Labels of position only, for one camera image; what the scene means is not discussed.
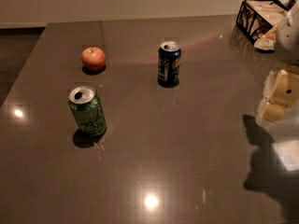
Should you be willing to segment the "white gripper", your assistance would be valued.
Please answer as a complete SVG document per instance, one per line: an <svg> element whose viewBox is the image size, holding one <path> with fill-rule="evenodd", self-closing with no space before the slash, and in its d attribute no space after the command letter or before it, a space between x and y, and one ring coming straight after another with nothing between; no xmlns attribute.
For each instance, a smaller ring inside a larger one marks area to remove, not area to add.
<svg viewBox="0 0 299 224"><path fill-rule="evenodd" d="M275 53L284 63L299 64L299 1L278 25ZM263 87L260 117L278 122L299 100L299 75L290 69L270 71Z"/></svg>

